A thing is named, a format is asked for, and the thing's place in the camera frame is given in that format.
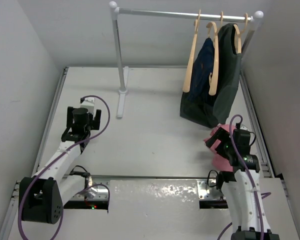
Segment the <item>pink t shirt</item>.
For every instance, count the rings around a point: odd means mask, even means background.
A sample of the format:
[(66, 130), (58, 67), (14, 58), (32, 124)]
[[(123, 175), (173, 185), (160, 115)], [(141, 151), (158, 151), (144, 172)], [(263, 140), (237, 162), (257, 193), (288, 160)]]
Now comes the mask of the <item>pink t shirt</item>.
[[(233, 131), (234, 131), (234, 129), (236, 129), (236, 127), (233, 124), (231, 124), (231, 125), (229, 125), (229, 124), (219, 124), (216, 127), (214, 127), (212, 130), (214, 130), (214, 129), (225, 129), (225, 132), (229, 132), (229, 133), (233, 134)], [(205, 144), (206, 144), (206, 140), (210, 138), (211, 132), (209, 134), (209, 137), (207, 137), (203, 140)], [(215, 143), (215, 145), (212, 146), (212, 148), (209, 148), (214, 154), (214, 157), (212, 159), (212, 165), (218, 171), (232, 172), (233, 167), (230, 165), (229, 161), (217, 154), (217, 152), (215, 150), (215, 146), (218, 145), (218, 144), (219, 144), (219, 141), (217, 141)]]

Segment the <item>beige plastic hanger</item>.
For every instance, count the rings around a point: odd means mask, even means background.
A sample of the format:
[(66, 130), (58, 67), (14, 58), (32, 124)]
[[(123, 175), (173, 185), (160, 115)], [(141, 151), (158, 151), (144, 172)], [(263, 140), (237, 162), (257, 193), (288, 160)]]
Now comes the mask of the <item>beige plastic hanger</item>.
[(188, 93), (191, 88), (191, 78), (192, 78), (192, 71), (193, 71), (193, 64), (194, 64), (194, 58), (195, 58), (195, 51), (196, 51), (196, 44), (198, 39), (198, 31), (199, 31), (199, 25), (200, 25), (200, 15), (201, 15), (201, 9), (198, 12), (198, 17), (194, 22), (194, 35), (190, 50), (190, 55), (187, 63), (185, 78), (183, 82), (183, 88), (182, 91), (184, 93)]

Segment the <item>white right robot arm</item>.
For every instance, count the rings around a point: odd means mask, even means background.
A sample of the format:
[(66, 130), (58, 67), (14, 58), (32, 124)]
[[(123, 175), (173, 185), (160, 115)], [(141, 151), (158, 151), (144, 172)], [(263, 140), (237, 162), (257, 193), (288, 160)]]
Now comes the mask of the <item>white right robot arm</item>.
[(205, 141), (211, 148), (216, 141), (216, 153), (228, 160), (232, 171), (220, 171), (216, 176), (216, 189), (223, 193), (230, 211), (233, 240), (278, 240), (272, 232), (263, 207), (260, 192), (260, 164), (258, 157), (250, 153), (251, 133), (235, 128), (228, 132), (218, 127)]

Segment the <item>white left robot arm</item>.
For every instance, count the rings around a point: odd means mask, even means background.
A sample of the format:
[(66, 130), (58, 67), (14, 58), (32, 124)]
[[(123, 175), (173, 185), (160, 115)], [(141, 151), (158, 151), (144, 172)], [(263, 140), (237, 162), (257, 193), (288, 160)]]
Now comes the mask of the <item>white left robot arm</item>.
[(19, 184), (19, 215), (25, 222), (55, 224), (63, 214), (64, 205), (85, 186), (85, 173), (72, 173), (62, 178), (71, 164), (83, 153), (91, 132), (99, 130), (100, 109), (93, 107), (67, 108), (66, 129), (51, 159), (32, 177)]

